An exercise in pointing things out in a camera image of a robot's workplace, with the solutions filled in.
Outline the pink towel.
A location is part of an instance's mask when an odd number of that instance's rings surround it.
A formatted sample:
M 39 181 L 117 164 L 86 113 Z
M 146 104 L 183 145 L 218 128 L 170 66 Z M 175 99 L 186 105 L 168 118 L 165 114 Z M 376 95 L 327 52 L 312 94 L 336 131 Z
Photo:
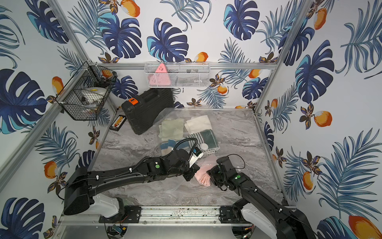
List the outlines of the pink towel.
M 195 178 L 202 186 L 209 187 L 211 185 L 210 176 L 207 171 L 216 166 L 216 161 L 216 157 L 210 156 L 205 158 L 203 161 L 197 162 L 200 169 L 196 172 Z

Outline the white towel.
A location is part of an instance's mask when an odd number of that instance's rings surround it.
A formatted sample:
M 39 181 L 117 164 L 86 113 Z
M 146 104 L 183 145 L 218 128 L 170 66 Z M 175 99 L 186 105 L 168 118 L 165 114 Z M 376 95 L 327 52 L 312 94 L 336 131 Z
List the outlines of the white towel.
M 193 134 L 204 130 L 212 129 L 212 125 L 208 116 L 203 115 L 187 120 L 185 123 L 185 128 L 188 131 L 188 133 Z

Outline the cream and teal towel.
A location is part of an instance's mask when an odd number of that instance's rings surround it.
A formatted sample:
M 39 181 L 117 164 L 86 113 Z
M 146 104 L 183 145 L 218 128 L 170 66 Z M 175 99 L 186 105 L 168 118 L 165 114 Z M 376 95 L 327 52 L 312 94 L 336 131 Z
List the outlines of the cream and teal towel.
M 178 142 L 173 140 L 173 139 L 169 139 L 167 142 L 163 142 L 160 144 L 160 150 L 161 150 L 161 154 L 162 156 L 165 156 L 167 154 L 169 154 L 173 148 L 175 147 L 175 145 L 177 144 Z M 182 144 L 180 144 L 177 149 L 184 149 L 186 151 L 189 151 L 190 150 L 190 146 L 189 146 L 189 143 L 188 142 L 184 142 Z

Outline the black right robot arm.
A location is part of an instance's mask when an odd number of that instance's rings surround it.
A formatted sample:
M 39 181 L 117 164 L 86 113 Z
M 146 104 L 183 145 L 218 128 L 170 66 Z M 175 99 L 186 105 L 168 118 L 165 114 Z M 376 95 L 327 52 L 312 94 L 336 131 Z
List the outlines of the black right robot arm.
M 233 208 L 236 215 L 252 223 L 272 239 L 316 239 L 307 216 L 300 210 L 278 203 L 257 186 L 249 176 L 238 172 L 229 156 L 216 161 L 207 171 L 213 185 L 241 197 Z

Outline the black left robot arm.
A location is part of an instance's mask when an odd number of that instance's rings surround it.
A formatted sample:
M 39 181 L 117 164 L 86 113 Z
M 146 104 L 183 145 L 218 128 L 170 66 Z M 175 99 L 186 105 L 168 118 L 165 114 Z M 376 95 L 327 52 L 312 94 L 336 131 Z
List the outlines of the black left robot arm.
M 79 167 L 65 187 L 65 216 L 81 213 L 113 218 L 124 213 L 123 200 L 110 198 L 103 192 L 125 185 L 162 181 L 182 176 L 190 181 L 199 167 L 195 164 L 203 156 L 198 140 L 189 137 L 178 141 L 170 153 L 158 157 L 143 157 L 135 165 L 106 171 L 88 171 Z

